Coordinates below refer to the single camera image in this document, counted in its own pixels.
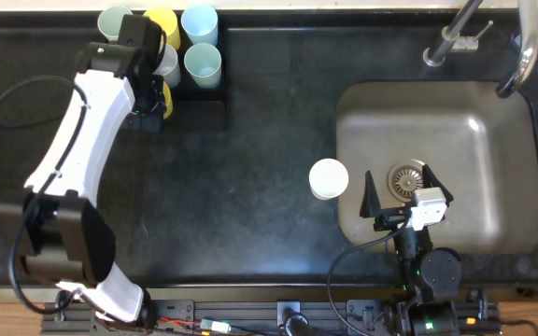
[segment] sink basin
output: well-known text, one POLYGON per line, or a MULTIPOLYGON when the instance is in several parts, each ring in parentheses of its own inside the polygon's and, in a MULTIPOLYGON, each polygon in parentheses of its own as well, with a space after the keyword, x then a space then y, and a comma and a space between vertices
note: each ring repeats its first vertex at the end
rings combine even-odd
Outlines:
POLYGON ((349 183, 338 215, 353 244, 385 235, 359 216, 365 172, 373 174, 381 206, 394 207, 422 187, 420 166, 427 163, 455 197, 446 220, 430 227, 435 246, 461 253, 525 253, 538 246, 531 109, 518 93, 497 97, 496 85, 381 82, 346 90, 336 132, 349 183))

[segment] sink drain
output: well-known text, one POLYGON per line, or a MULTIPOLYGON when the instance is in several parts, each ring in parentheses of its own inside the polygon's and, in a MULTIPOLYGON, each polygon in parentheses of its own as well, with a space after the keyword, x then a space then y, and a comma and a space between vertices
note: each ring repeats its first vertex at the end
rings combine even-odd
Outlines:
POLYGON ((423 189, 422 163, 418 160, 409 160, 396 164, 389 170, 389 191, 402 202, 410 202, 412 192, 423 189))

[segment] chrome faucet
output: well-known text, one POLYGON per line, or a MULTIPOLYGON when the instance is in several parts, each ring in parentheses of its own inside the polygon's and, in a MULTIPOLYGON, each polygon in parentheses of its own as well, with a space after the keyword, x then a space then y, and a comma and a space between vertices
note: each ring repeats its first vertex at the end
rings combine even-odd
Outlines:
MULTIPOLYGON (((517 69, 508 79, 501 81, 496 93, 501 98, 509 97, 531 74, 538 55, 538 5, 537 0, 517 0, 520 12, 520 55, 517 69)), ((444 27, 433 49, 427 48, 423 60, 429 66, 439 66, 446 60, 460 38, 460 31, 473 16, 483 0, 468 0, 449 26, 444 27)))

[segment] wooden surface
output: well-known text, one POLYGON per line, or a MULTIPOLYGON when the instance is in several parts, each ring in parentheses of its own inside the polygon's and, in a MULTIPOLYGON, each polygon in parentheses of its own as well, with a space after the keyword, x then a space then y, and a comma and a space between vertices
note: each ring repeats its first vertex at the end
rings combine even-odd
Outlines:
MULTIPOLYGON (((538 303, 506 302, 500 303, 502 317, 505 320, 529 319, 538 325, 538 303)), ((29 312, 15 303, 0 303, 1 336, 37 336, 40 331, 41 317, 29 312)), ((534 331, 529 326, 504 327, 504 335, 532 336, 534 331)))

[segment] black countertop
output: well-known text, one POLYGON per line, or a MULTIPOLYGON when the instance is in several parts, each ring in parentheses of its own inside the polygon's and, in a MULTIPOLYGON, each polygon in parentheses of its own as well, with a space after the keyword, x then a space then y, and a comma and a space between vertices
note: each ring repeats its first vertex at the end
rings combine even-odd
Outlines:
MULTIPOLYGON (((318 201, 307 178, 314 162, 335 158, 335 104, 344 90, 363 81, 499 80, 516 64, 509 35, 517 14, 480 13, 467 33, 491 17, 496 24, 478 52, 426 66, 422 51, 452 17, 223 13, 229 130, 119 133, 98 199, 117 237, 118 264, 149 286, 323 282, 351 244, 337 223, 337 200, 318 201)), ((93 13, 0 15, 0 93, 32 75, 71 77, 77 53, 102 41, 95 20, 93 13)), ((538 64, 524 91, 538 141, 538 64)), ((22 120, 57 114, 68 97, 64 88, 36 84, 9 111, 22 120)), ((23 185, 57 126, 0 130, 0 193, 23 185)), ((9 247, 0 228, 0 285, 9 247)), ((538 284, 538 248, 462 257, 465 284, 538 284)), ((341 282, 398 281, 395 258, 385 253, 359 253, 338 272, 341 282)))

